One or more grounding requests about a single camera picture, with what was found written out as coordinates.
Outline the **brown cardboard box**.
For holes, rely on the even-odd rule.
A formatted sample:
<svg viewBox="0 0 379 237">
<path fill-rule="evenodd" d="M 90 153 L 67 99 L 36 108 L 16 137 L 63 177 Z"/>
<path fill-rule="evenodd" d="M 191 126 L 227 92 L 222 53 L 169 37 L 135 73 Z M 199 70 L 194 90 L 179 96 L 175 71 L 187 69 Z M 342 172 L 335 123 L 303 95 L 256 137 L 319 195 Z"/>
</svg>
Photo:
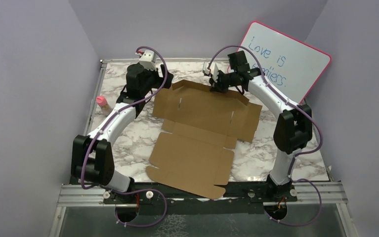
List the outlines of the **brown cardboard box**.
<svg viewBox="0 0 379 237">
<path fill-rule="evenodd" d="M 155 96 L 162 131 L 149 158 L 152 180 L 204 198 L 225 194 L 237 141 L 252 142 L 261 105 L 237 91 L 181 80 Z"/>
</svg>

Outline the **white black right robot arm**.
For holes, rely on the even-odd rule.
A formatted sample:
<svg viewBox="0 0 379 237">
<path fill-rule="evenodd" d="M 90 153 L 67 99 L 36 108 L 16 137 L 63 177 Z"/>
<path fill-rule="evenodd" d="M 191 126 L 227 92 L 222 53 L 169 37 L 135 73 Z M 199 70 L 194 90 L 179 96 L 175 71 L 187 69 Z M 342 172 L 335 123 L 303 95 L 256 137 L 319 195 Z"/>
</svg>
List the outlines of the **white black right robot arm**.
<svg viewBox="0 0 379 237">
<path fill-rule="evenodd" d="M 238 86 L 258 98 L 277 119 L 273 140 L 277 146 L 274 166 L 266 179 L 265 195 L 277 201 L 289 191 L 296 156 L 312 138 L 311 108 L 291 101 L 268 79 L 261 65 L 251 68 L 243 50 L 228 55 L 231 73 L 219 70 L 213 61 L 203 65 L 213 92 L 227 93 Z"/>
</svg>

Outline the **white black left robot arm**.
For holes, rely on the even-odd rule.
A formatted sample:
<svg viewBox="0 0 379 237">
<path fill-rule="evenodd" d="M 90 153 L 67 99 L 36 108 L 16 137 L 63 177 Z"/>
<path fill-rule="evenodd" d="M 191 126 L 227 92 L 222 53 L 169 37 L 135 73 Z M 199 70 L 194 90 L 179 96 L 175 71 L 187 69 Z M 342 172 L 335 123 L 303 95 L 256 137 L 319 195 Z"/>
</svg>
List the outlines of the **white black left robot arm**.
<svg viewBox="0 0 379 237">
<path fill-rule="evenodd" d="M 73 140 L 71 175 L 93 186 L 115 190 L 122 202 L 134 199 L 134 180 L 115 170 L 112 146 L 123 130 L 141 113 L 147 101 L 163 88 L 170 88 L 174 75 L 167 66 L 153 71 L 141 63 L 126 69 L 126 85 L 120 92 L 112 112 L 88 135 Z"/>
</svg>

